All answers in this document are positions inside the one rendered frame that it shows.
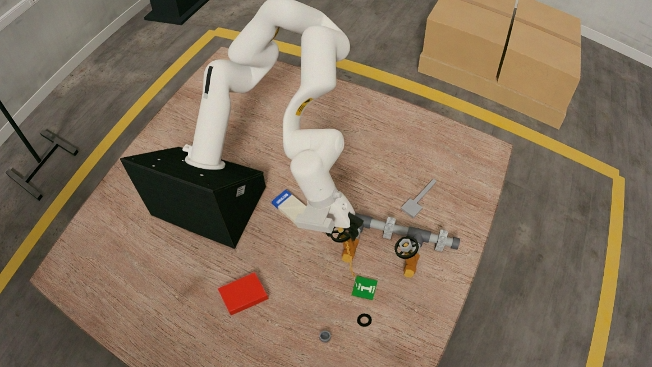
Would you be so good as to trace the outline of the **grey hollow cylinder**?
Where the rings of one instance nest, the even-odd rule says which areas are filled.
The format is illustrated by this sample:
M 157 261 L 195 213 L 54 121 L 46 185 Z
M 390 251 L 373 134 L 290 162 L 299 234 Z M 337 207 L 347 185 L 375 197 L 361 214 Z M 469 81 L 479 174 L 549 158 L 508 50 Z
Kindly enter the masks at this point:
M 322 342 L 329 342 L 330 341 L 330 332 L 328 331 L 322 331 L 319 335 L 320 341 Z

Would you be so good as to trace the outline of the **grey hex nut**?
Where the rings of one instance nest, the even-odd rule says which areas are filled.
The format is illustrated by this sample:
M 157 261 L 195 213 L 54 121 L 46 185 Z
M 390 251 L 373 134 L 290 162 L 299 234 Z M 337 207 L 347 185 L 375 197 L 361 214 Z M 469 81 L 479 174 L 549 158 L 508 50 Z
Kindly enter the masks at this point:
M 400 241 L 400 249 L 404 251 L 404 253 L 409 253 L 410 249 L 412 248 L 410 239 L 403 239 Z M 403 247 L 404 244 L 409 244 L 407 247 Z

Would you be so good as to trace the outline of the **green tag with gold chain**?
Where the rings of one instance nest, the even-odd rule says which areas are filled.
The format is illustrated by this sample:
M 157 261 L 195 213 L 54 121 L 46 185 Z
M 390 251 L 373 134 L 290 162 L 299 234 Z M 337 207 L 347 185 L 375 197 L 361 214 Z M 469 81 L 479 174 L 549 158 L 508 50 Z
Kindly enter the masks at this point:
M 346 248 L 347 248 L 347 252 L 349 252 L 348 244 L 347 244 Z M 351 254 L 349 252 L 348 256 L 349 256 L 349 262 L 351 261 L 350 262 L 350 266 L 351 266 L 350 271 L 351 271 L 351 269 L 352 269 L 352 265 L 351 265 L 352 259 L 351 259 L 350 255 Z M 352 272 L 352 274 L 354 274 L 354 273 Z M 373 297 L 374 297 L 374 294 L 375 294 L 375 289 L 376 289 L 376 284 L 377 284 L 378 281 L 373 281 L 373 279 L 368 279 L 368 278 L 364 278 L 364 277 L 356 277 L 356 280 L 355 280 L 355 274 L 352 275 L 352 276 L 354 277 L 354 281 L 355 281 L 353 291 L 352 291 L 352 296 L 373 300 Z

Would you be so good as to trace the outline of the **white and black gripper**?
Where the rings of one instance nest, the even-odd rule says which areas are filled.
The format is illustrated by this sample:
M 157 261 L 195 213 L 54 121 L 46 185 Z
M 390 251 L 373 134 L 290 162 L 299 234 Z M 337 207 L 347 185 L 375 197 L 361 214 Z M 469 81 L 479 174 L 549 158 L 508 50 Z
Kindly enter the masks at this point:
M 346 228 L 349 231 L 348 234 L 352 241 L 355 241 L 356 237 L 359 235 L 357 229 L 361 227 L 364 222 L 363 219 L 355 216 L 355 211 L 352 208 L 351 203 L 343 194 L 341 198 L 337 198 L 335 202 L 331 204 L 327 218 L 333 220 L 335 227 Z M 350 223 L 352 223 L 351 226 Z

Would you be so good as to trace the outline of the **red rectangular block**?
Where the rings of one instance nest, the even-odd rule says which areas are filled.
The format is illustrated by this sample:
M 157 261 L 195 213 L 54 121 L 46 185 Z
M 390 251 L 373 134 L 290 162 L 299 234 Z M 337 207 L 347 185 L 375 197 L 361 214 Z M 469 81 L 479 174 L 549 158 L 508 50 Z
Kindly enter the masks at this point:
M 268 299 L 256 273 L 218 288 L 231 315 Z

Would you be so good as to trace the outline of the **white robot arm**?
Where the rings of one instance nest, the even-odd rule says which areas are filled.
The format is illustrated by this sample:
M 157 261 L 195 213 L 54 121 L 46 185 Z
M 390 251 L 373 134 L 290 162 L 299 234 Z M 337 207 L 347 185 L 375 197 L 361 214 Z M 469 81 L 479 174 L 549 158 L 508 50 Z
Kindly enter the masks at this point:
M 197 168 L 225 167 L 221 157 L 232 110 L 229 93 L 252 90 L 275 65 L 279 48 L 273 39 L 280 27 L 302 35 L 301 85 L 283 115 L 283 150 L 308 202 L 294 222 L 298 228 L 332 233 L 335 223 L 327 215 L 342 193 L 329 170 L 345 139 L 336 129 L 300 130 L 300 121 L 307 105 L 336 87 L 336 62 L 347 57 L 350 42 L 315 8 L 295 0 L 267 0 L 229 46 L 231 61 L 208 64 L 193 145 L 183 148 L 188 152 L 185 161 Z

